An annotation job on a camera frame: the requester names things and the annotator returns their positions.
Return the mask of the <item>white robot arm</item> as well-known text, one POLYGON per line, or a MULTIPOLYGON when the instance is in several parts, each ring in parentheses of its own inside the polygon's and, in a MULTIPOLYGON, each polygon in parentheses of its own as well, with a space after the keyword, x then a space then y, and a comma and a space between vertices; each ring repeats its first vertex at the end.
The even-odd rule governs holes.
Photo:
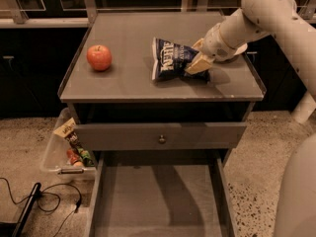
MULTIPOLYGON (((186 71, 196 74, 271 35, 307 89, 292 117, 306 122, 316 110, 316 29, 296 13, 294 0, 241 0, 241 7, 211 28, 193 48, 186 71)), ((274 237, 316 237, 316 134, 306 138, 285 167, 274 237)))

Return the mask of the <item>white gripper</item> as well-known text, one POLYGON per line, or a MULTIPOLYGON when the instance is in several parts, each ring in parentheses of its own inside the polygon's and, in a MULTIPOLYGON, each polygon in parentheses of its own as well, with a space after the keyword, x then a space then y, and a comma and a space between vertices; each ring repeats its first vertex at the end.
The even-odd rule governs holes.
POLYGON ((208 70, 213 61, 223 62, 235 56, 236 49, 222 39, 220 24, 213 26, 203 39, 197 40, 192 48, 201 52, 193 59, 185 71, 191 75, 208 70))

